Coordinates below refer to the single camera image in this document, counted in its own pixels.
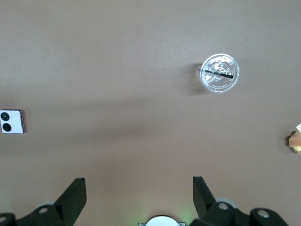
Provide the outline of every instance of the silver bolt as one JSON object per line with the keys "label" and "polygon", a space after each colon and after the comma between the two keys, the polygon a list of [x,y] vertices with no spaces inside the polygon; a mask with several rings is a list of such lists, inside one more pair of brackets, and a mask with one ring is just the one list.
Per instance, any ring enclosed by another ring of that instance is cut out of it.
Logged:
{"label": "silver bolt", "polygon": [[48,211],[48,208],[42,208],[39,210],[39,214],[46,213],[47,211]]}
{"label": "silver bolt", "polygon": [[229,207],[227,206],[227,204],[225,204],[225,203],[220,203],[220,204],[218,204],[218,207],[221,209],[221,210],[228,210],[229,209]]}
{"label": "silver bolt", "polygon": [[269,218],[269,214],[265,210],[258,210],[257,213],[258,213],[259,216],[261,216],[263,218]]}
{"label": "silver bolt", "polygon": [[0,223],[6,221],[6,217],[0,217]]}

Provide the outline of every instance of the white tag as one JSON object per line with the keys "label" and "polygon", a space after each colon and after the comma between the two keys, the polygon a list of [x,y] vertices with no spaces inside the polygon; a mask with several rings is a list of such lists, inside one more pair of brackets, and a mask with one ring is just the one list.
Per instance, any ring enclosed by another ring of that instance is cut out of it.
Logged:
{"label": "white tag", "polygon": [[301,124],[299,126],[297,126],[297,130],[299,130],[299,132],[301,132]]}

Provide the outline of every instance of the white round object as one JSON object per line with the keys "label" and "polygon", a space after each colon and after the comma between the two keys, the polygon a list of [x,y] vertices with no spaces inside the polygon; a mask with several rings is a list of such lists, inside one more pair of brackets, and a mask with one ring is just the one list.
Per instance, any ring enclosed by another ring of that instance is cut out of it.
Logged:
{"label": "white round object", "polygon": [[145,226],[180,226],[174,219],[166,216],[159,216],[150,219]]}

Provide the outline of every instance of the phone camera lens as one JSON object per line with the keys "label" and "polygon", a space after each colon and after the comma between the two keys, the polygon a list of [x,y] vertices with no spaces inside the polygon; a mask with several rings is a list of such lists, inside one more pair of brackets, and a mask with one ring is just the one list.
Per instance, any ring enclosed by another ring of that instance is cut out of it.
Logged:
{"label": "phone camera lens", "polygon": [[1,118],[2,118],[2,120],[4,120],[4,121],[8,121],[8,120],[9,120],[9,114],[7,114],[6,112],[3,112],[3,113],[1,114]]}
{"label": "phone camera lens", "polygon": [[8,123],[4,123],[2,127],[6,132],[11,131],[11,126]]}

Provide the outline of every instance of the black straw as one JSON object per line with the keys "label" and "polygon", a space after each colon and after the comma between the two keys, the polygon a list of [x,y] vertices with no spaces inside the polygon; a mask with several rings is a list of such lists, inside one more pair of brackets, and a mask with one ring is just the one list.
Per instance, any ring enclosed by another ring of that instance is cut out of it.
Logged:
{"label": "black straw", "polygon": [[212,71],[208,71],[208,70],[205,70],[205,72],[211,73],[211,74],[217,74],[217,75],[229,78],[229,79],[233,79],[233,77],[234,77],[233,75],[228,75],[228,74],[223,74],[223,73],[218,73],[218,72],[212,72]]}

